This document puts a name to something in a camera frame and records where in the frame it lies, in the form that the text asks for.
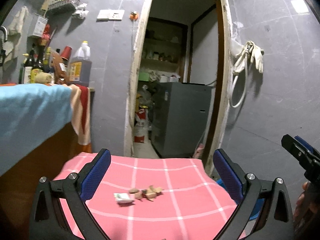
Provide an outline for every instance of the red plastic cup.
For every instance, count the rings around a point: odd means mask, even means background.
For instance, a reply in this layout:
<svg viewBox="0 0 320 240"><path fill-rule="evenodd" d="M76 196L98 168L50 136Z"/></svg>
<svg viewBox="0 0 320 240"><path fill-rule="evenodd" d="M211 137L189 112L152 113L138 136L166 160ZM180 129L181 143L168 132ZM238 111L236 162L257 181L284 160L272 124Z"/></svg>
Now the red plastic cup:
<svg viewBox="0 0 320 240"><path fill-rule="evenodd" d="M69 46L66 46L62 51L62 53L60 54L60 57L62 57L65 60L69 60L71 56L71 51L72 51L72 48Z"/></svg>

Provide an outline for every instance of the pink checkered cloth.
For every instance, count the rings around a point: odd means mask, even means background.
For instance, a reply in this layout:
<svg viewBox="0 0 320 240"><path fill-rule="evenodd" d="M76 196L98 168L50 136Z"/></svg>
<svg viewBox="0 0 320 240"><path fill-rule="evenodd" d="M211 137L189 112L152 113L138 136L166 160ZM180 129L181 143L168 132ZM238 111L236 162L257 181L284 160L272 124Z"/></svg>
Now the pink checkered cloth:
<svg viewBox="0 0 320 240"><path fill-rule="evenodd" d="M95 156L80 153L56 179L79 172ZM163 189L154 202L142 199L119 206L113 196L150 185ZM61 204L73 233L82 237L66 201L62 199ZM201 160L119 156L111 157L109 169L86 205L112 240L212 240L236 207L228 193L206 175Z"/></svg>

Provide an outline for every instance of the light switch panel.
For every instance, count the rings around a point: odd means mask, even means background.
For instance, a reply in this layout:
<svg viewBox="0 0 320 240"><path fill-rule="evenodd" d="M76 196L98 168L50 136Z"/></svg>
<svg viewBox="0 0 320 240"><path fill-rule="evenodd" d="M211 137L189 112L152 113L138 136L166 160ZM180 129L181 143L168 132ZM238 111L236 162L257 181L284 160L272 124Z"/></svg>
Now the light switch panel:
<svg viewBox="0 0 320 240"><path fill-rule="evenodd" d="M100 10L98 20L116 20L121 21L124 15L124 10Z"/></svg>

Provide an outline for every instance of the hanging towel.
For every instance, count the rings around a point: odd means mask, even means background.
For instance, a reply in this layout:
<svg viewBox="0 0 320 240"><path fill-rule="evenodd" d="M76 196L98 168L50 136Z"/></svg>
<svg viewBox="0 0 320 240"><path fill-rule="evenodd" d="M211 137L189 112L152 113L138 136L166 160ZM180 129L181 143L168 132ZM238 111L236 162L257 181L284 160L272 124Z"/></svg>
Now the hanging towel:
<svg viewBox="0 0 320 240"><path fill-rule="evenodd" d="M6 51L7 55L4 63L18 57L23 24L28 14L27 6L23 6L8 26L8 41L4 42L4 40L2 40L2 48Z"/></svg>

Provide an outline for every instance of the white cloth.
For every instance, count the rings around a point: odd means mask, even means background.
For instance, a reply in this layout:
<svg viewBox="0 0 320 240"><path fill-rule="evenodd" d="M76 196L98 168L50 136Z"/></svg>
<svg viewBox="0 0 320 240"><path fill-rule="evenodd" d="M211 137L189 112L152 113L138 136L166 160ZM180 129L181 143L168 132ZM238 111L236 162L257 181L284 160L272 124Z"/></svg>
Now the white cloth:
<svg viewBox="0 0 320 240"><path fill-rule="evenodd" d="M15 15L13 21L9 24L8 41L4 42L2 39L2 48L7 55L4 63L18 57L19 44L21 42L23 24L29 14L27 6L23 6L21 10Z"/></svg>
<svg viewBox="0 0 320 240"><path fill-rule="evenodd" d="M239 54L239 58L234 64L233 67L233 75L237 76L241 71L244 70L245 66L245 51L248 45L251 46L249 53L251 54L250 63L253 64L255 61L256 70L259 71L259 73L263 73L263 60L262 60L262 53L263 49L258 47L253 41L247 41L245 46L242 48L242 52Z"/></svg>

